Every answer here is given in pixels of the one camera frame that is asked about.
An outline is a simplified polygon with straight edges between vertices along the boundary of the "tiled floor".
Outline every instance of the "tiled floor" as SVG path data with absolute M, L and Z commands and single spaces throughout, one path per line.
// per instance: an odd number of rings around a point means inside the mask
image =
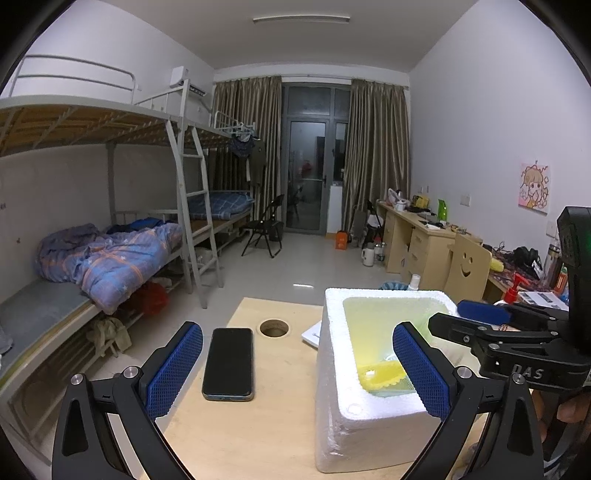
M 186 320 L 202 327 L 206 350 L 214 328 L 228 323 L 244 297 L 322 305 L 324 291 L 329 287 L 378 288 L 384 281 L 398 279 L 397 275 L 387 274 L 381 265 L 363 266 L 359 248 L 338 251 L 335 250 L 334 240 L 320 236 L 287 233 L 283 250 L 274 259 L 269 257 L 266 248 L 250 248 L 241 257 L 245 241 L 243 239 L 241 243 L 236 242 L 224 250 L 220 259 L 225 286 L 207 288 L 207 309 L 200 307 L 195 294 L 187 295 L 179 287 L 171 294 L 170 304 L 161 314 L 141 319 L 130 329 L 133 346 L 119 354 L 118 358 L 108 357 L 95 369 L 93 377 L 109 378 L 130 365 L 142 365 L 156 348 L 170 340 Z M 207 274 L 204 282 L 215 286 L 215 275 Z M 202 353 L 199 364 L 206 354 L 206 351 Z M 167 418 L 157 422 L 163 428 Z M 131 452 L 131 445 L 118 418 L 113 420 L 113 428 L 132 473 L 139 478 L 141 465 Z M 43 446 L 44 453 L 49 457 L 52 444 L 50 436 Z

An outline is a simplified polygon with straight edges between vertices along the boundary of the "green bottle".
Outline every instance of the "green bottle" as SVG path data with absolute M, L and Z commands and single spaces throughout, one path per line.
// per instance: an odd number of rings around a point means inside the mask
M 445 200 L 439 200 L 439 209 L 437 210 L 437 218 L 440 222 L 447 222 L 447 205 Z

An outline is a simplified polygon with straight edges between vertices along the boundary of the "person's hand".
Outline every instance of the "person's hand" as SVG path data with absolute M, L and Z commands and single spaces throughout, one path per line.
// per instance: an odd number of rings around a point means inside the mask
M 540 436 L 542 442 L 546 439 L 548 434 L 548 426 L 541 421 L 544 416 L 544 400 L 538 390 L 531 393 L 531 398 L 534 401 L 535 414 L 538 417 L 538 426 L 540 428 Z M 583 393 L 569 401 L 564 402 L 558 407 L 556 418 L 565 423 L 577 423 L 583 421 L 589 411 L 591 405 L 591 393 Z

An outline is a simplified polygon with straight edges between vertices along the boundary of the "white foam box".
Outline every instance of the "white foam box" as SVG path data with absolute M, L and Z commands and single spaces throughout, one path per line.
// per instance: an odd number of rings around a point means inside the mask
M 428 319 L 457 315 L 438 291 L 326 290 L 317 356 L 316 468 L 355 472 L 412 462 L 440 421 L 416 392 L 380 397 L 364 390 L 358 363 L 370 365 L 394 353 L 394 327 L 410 321 L 454 366 L 478 371 L 470 349 L 432 337 Z

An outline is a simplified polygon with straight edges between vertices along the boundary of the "ceiling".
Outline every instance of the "ceiling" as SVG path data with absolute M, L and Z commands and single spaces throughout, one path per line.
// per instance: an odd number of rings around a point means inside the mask
M 251 63 L 359 64 L 409 72 L 476 0 L 106 0 L 215 69 Z M 253 17 L 330 14 L 349 24 Z

